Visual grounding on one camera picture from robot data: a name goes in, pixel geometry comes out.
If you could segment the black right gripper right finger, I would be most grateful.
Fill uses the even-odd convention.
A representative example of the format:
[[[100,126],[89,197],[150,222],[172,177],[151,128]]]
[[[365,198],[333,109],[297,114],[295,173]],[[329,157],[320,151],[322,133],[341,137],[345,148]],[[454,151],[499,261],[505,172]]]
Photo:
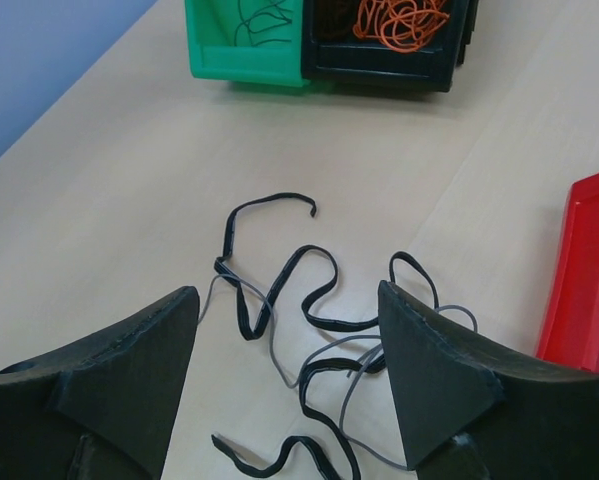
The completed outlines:
[[[599,479],[599,374],[522,354],[378,288],[408,468],[421,479]]]

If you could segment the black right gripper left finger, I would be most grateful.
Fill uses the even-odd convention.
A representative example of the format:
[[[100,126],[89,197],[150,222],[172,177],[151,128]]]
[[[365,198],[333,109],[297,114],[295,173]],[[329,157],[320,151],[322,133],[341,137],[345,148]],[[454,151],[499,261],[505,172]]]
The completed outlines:
[[[0,371],[0,479],[158,479],[200,308],[181,287]]]

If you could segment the red plastic bin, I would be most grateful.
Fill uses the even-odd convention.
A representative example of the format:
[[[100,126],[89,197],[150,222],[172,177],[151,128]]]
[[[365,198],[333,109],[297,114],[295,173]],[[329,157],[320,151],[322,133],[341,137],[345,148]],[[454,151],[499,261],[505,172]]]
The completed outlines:
[[[570,189],[536,355],[599,373],[599,173]]]

